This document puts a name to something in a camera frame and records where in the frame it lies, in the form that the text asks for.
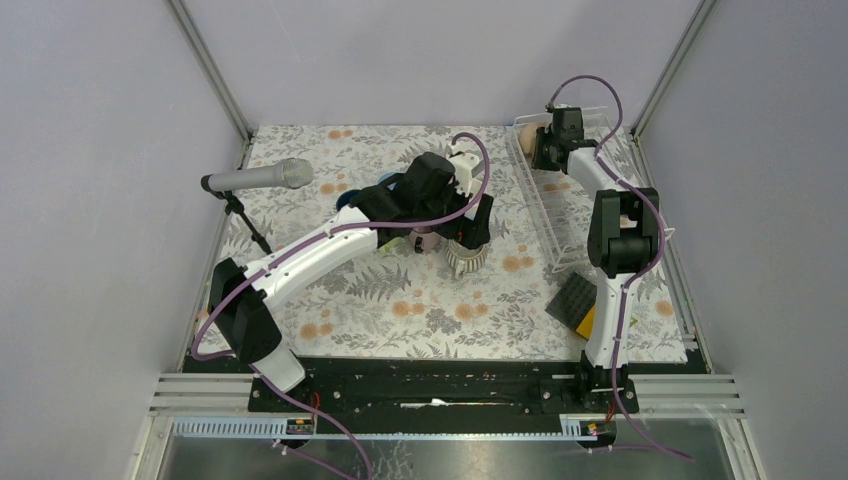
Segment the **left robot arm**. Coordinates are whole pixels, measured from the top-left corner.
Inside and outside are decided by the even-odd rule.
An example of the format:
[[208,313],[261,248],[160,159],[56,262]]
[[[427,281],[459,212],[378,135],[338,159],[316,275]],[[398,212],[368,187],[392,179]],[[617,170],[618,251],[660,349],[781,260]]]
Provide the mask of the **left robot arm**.
[[311,387],[282,338],[274,309],[338,266],[416,229],[429,229],[469,250],[487,245],[490,175],[487,153],[417,156],[406,171],[357,191],[325,224],[297,242],[245,266],[232,259],[219,262],[203,326],[218,329],[229,353],[270,385],[282,408],[301,409]]

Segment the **black tripod mic stand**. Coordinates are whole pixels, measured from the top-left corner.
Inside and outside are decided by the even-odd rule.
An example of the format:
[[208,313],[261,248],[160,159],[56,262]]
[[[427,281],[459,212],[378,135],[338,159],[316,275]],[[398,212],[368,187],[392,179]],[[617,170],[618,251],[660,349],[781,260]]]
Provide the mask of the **black tripod mic stand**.
[[247,213],[245,212],[244,204],[236,197],[236,195],[231,191],[225,191],[222,193],[222,199],[226,203],[225,212],[227,214],[236,215],[238,218],[240,218],[245,224],[245,226],[248,228],[251,234],[251,240],[259,246],[263,253],[271,254],[272,250],[267,239],[261,234],[261,232],[250,220]]

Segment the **mauve cup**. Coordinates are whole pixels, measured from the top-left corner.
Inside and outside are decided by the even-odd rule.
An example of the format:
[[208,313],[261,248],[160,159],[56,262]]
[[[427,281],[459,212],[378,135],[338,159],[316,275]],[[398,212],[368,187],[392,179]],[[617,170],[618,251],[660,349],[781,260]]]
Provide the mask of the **mauve cup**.
[[442,237],[430,227],[418,227],[410,232],[408,239],[416,254],[426,254],[441,243]]

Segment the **beige ribbed cup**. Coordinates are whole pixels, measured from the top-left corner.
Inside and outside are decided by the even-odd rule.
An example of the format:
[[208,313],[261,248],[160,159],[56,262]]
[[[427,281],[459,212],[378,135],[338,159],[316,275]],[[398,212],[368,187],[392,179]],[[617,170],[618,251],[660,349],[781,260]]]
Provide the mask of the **beige ribbed cup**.
[[543,127],[543,123],[528,123],[523,126],[518,135],[519,146],[526,158],[532,158],[537,143],[537,129]]

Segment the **silver microphone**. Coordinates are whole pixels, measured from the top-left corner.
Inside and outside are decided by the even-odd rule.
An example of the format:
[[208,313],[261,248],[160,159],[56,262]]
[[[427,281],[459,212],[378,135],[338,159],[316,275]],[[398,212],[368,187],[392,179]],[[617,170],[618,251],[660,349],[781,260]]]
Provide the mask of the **silver microphone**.
[[313,180],[314,170],[309,161],[286,158],[270,166],[206,175],[200,185],[209,193],[224,193],[277,187],[299,189]]

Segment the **dark blue cup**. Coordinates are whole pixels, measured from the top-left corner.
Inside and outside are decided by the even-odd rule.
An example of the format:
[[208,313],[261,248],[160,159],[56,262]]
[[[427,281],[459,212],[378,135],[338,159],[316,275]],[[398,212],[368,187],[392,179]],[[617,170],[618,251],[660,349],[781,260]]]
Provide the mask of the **dark blue cup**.
[[340,194],[339,197],[336,200],[336,203],[335,203],[336,210],[340,211],[344,207],[348,206],[351,203],[352,199],[355,196],[357,196],[359,193],[360,193],[359,189],[352,189],[352,190],[348,190],[348,191],[345,191],[344,193]]

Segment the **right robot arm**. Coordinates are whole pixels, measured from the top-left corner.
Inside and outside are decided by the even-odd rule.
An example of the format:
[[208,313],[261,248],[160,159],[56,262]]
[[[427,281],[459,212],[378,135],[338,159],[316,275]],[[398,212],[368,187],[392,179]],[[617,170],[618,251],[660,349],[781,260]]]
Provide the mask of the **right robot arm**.
[[596,270],[594,319],[570,393],[583,410],[624,413],[631,303],[665,246],[659,195],[630,184],[602,157],[600,142],[585,134],[580,108],[546,110],[551,121],[536,130],[533,168],[570,176],[593,201],[586,245]]

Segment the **light green cup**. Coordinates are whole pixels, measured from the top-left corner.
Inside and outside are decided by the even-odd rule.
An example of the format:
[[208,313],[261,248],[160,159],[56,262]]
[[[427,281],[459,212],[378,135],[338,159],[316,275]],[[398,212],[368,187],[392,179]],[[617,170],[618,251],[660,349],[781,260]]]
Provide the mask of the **light green cup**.
[[403,243],[403,240],[402,240],[402,239],[400,239],[400,238],[394,238],[394,239],[392,239],[391,241],[387,242],[387,243],[386,243],[385,245],[383,245],[382,247],[380,247],[380,248],[379,248],[379,250],[380,250],[381,252],[384,252],[384,253],[389,253],[389,252],[392,252],[392,251],[394,251],[395,249],[397,249],[397,248],[398,248],[398,247],[399,247],[402,243]]

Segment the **striped grey cup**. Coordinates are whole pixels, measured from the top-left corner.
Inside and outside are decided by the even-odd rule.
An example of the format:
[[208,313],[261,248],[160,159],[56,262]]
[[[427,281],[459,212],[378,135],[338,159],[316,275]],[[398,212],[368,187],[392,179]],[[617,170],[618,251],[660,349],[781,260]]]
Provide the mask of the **striped grey cup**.
[[445,258],[451,268],[453,278],[461,280],[465,275],[479,271],[486,262],[488,251],[488,244],[469,249],[463,247],[457,241],[449,240]]

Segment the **light blue cup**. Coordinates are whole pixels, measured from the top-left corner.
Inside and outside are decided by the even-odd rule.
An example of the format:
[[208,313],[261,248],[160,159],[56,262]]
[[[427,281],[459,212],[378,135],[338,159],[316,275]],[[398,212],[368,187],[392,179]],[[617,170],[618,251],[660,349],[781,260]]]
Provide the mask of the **light blue cup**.
[[387,172],[383,174],[377,184],[388,189],[393,189],[397,181],[402,177],[401,172]]

